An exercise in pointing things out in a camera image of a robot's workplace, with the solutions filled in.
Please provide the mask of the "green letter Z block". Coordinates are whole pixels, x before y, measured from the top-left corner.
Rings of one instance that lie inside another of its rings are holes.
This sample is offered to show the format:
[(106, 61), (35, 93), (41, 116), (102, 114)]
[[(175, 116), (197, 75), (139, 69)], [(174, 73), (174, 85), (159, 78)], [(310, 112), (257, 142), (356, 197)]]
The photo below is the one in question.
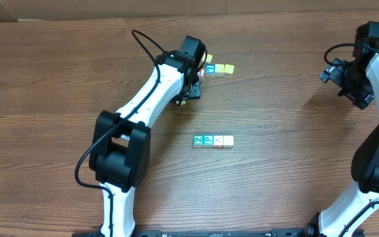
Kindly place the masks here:
[(193, 136), (193, 147), (199, 148), (204, 146), (203, 135), (194, 135)]

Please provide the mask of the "blue letter P block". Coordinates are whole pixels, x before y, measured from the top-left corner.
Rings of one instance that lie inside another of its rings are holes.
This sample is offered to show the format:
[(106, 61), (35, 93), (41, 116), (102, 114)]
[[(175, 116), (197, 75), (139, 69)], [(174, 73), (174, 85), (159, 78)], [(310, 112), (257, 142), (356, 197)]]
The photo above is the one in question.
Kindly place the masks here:
[(205, 134), (203, 136), (203, 146), (204, 147), (213, 147), (214, 146), (214, 136), (211, 134)]

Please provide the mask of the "white ice cream block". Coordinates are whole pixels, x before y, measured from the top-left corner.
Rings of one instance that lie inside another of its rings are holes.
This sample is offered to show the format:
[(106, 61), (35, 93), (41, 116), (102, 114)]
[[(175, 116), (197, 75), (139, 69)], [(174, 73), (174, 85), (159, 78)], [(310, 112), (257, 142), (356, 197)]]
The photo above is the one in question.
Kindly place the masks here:
[(224, 147), (224, 136), (223, 135), (214, 135), (213, 136), (213, 147), (223, 148)]

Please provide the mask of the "yellow letter K block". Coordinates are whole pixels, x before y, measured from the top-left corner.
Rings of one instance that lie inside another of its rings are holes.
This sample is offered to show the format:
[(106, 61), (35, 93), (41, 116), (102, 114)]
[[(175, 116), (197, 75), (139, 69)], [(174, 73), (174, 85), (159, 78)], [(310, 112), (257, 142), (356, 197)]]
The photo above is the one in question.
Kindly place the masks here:
[(231, 135), (223, 136), (223, 148), (233, 148), (234, 137)]

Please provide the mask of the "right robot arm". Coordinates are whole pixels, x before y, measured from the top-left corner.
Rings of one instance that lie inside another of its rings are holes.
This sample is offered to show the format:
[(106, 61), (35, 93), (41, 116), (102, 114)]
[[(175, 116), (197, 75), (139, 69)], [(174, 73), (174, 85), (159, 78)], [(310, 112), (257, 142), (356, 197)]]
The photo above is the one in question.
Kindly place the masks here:
[(353, 156), (350, 185), (298, 236), (363, 236), (359, 226), (379, 209), (379, 22), (359, 26), (350, 47), (354, 60), (328, 61), (319, 78), (339, 86), (338, 96), (360, 109), (375, 101), (378, 124)]

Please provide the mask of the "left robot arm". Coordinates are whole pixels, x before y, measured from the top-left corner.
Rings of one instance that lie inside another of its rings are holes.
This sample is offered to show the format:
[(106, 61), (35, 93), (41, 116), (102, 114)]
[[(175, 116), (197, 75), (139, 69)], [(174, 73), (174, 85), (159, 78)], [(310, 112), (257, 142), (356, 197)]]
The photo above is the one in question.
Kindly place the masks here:
[(178, 50), (163, 51), (141, 90), (116, 112), (102, 111), (95, 122), (89, 167), (103, 193), (104, 217), (98, 236), (131, 236), (134, 195), (147, 172), (151, 129), (168, 103), (199, 99), (198, 72), (207, 48), (186, 36)]

